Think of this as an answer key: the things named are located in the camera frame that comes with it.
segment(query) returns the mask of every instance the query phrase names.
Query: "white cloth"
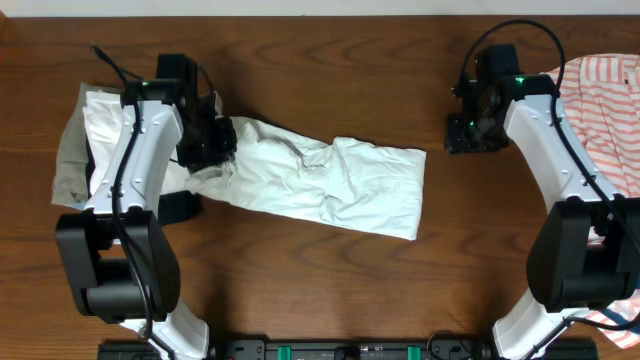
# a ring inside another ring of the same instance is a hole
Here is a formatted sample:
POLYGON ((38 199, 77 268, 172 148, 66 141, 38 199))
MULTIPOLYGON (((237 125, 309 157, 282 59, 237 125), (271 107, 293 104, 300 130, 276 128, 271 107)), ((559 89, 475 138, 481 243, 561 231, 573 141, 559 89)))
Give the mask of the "white cloth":
MULTIPOLYGON (((87 93, 86 129, 96 162, 92 193, 106 173, 120 134, 118 101, 112 95, 87 93), (106 101, 109 97, 112 104, 106 101)), ((376 147, 343 137, 327 145, 258 120, 232 120, 238 138, 235 161, 190 177, 169 163, 163 193, 168 182, 183 182, 184 187, 174 191, 186 188, 245 209, 416 238, 424 151, 376 147)))

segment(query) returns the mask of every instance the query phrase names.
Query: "green connector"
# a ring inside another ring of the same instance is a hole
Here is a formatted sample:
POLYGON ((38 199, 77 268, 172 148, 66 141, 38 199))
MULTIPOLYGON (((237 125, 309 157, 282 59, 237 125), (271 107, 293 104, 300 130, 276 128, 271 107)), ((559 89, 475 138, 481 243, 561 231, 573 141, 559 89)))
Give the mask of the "green connector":
POLYGON ((291 347, 280 346, 278 347, 278 360, 291 360, 291 347))
POLYGON ((420 347, 409 346, 407 349, 407 360, 420 360, 420 347))

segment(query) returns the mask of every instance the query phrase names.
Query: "wooden table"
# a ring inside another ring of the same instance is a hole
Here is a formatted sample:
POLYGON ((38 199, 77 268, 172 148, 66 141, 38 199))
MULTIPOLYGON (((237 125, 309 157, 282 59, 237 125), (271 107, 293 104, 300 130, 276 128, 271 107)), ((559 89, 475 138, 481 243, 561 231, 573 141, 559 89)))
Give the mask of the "wooden table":
MULTIPOLYGON (((353 136, 426 150, 418 240, 343 230, 206 201, 166 234, 182 297, 220 337, 428 337, 485 332, 527 288, 525 258, 545 219, 516 147, 443 152, 450 87, 471 43, 504 17, 11 19, 0 41, 0 358, 95 359, 133 333, 78 314, 50 205, 58 140, 80 82, 118 85, 89 51, 153 76, 156 56, 184 52, 210 73, 226 113, 331 142, 353 136)), ((567 58, 640 52, 638 17, 544 17, 567 58)), ((546 35, 515 41, 528 72, 551 70, 546 35)), ((632 359, 595 329, 603 359, 632 359)))

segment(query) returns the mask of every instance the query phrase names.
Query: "pink striped shirt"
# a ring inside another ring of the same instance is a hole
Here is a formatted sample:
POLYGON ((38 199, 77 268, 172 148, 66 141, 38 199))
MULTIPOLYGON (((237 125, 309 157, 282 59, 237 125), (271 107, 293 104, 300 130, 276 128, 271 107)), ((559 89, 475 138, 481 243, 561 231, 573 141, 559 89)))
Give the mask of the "pink striped shirt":
MULTIPOLYGON (((556 80, 558 71, 549 75, 556 80)), ((625 196, 640 197, 640 56, 569 61, 560 91, 569 122, 600 172, 625 196)), ((640 311, 640 290, 609 309, 633 319, 640 311)), ((587 318, 615 325, 601 312, 587 318)), ((640 335, 630 331, 602 332, 623 349, 640 343, 640 335)))

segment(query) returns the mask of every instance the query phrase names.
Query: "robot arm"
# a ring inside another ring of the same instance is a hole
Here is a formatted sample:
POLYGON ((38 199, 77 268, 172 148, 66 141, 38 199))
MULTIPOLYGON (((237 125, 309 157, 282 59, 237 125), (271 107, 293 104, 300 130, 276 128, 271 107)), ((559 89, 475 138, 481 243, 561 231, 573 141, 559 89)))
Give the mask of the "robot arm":
MULTIPOLYGON (((476 73, 476 81, 456 88, 464 114, 450 116, 447 148, 450 153, 497 151, 513 140, 540 187, 549 216, 527 260, 529 289, 492 328, 492 347, 500 358, 540 357, 550 343, 544 340, 566 317, 585 317, 591 309, 632 295, 640 270, 637 254, 631 239, 608 219, 607 207, 558 135, 550 114, 551 78, 522 74, 512 45, 480 52, 476 73), (606 236, 602 246, 588 246, 591 229, 606 236)), ((560 99, 556 114, 565 117, 560 99)), ((599 173, 568 122, 559 126, 595 174, 596 184, 637 229, 638 199, 622 198, 599 173)))
POLYGON ((157 221, 170 156, 177 149, 178 162, 197 171, 228 160, 236 143, 231 120, 219 114, 213 89, 209 97, 197 97, 197 73, 195 62, 184 55, 160 55, 155 80, 126 85, 123 125, 107 173, 84 211, 62 215, 56 229, 80 313, 142 331, 144 300, 133 281, 130 259, 100 256, 100 251, 120 240, 112 224, 112 197, 117 196, 112 191, 136 129, 137 103, 139 133, 124 161, 120 219, 130 238, 130 256, 150 294, 153 330, 149 341, 165 359, 203 359, 209 347, 209 327, 179 298, 178 261, 157 221))

